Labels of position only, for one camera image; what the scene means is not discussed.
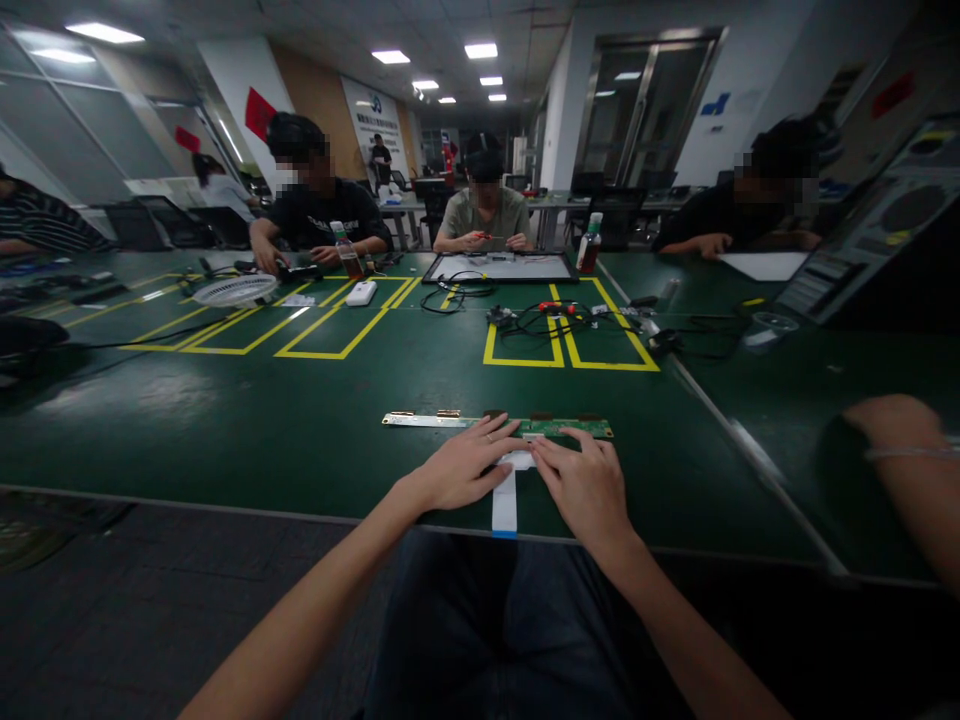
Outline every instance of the black t-shirt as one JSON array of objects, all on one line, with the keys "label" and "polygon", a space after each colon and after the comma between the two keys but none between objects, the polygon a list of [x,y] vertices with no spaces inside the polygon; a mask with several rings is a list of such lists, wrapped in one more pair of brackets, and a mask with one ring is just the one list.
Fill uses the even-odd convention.
[{"label": "black t-shirt", "polygon": [[733,238],[730,249],[746,250],[750,243],[777,230],[786,216],[786,208],[780,204],[738,205],[731,180],[690,198],[666,223],[652,249],[657,252],[697,235],[726,233]]},{"label": "black t-shirt", "polygon": [[393,238],[383,223],[380,208],[365,189],[350,180],[337,178],[332,198],[322,198],[306,185],[294,185],[282,191],[267,218],[280,228],[294,249],[335,245],[330,223],[339,220],[350,242],[376,236],[393,250]]},{"label": "black t-shirt", "polygon": [[[374,145],[373,150],[371,151],[371,156],[373,158],[382,157],[387,162],[393,162],[393,158],[390,157],[390,151],[387,148],[380,147],[379,145]],[[390,182],[390,166],[389,165],[380,165],[379,163],[373,164],[374,170],[377,173],[377,181],[382,183]]]}]

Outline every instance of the glass door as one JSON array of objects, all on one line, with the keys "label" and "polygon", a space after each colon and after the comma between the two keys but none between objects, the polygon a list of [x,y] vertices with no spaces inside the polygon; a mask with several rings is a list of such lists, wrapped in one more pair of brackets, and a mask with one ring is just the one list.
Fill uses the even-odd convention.
[{"label": "glass door", "polygon": [[670,187],[720,35],[598,42],[575,172],[602,172],[619,187]]}]

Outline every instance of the red sign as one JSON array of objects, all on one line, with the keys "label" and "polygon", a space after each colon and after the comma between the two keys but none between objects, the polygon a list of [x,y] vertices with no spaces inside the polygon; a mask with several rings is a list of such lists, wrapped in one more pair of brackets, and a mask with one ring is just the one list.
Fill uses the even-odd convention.
[{"label": "red sign", "polygon": [[184,130],[179,125],[177,125],[177,129],[174,130],[173,139],[177,141],[177,145],[192,153],[200,152],[200,138],[189,130]]},{"label": "red sign", "polygon": [[876,120],[878,117],[886,115],[897,105],[913,95],[915,89],[916,86],[913,84],[913,70],[911,70],[890,83],[886,90],[880,91],[880,94],[873,99],[870,116]]},{"label": "red sign", "polygon": [[264,100],[260,93],[250,88],[250,94],[247,95],[247,113],[244,118],[250,132],[266,142],[267,128],[276,114],[277,111],[273,109],[273,106]]}]

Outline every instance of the jeans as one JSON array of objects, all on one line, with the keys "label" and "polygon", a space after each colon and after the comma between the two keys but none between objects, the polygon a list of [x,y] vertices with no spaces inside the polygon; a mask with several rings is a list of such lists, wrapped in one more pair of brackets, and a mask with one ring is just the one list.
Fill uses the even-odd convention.
[{"label": "jeans", "polygon": [[639,618],[579,546],[404,538],[367,720],[658,717],[664,703],[687,715],[678,700]]}]

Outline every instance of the wristband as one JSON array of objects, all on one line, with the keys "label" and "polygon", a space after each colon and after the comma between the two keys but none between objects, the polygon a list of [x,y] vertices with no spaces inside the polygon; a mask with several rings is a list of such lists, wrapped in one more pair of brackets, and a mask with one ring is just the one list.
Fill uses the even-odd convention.
[{"label": "wristband", "polygon": [[874,462],[888,457],[932,457],[939,460],[960,460],[960,450],[956,448],[870,448],[863,457]]}]

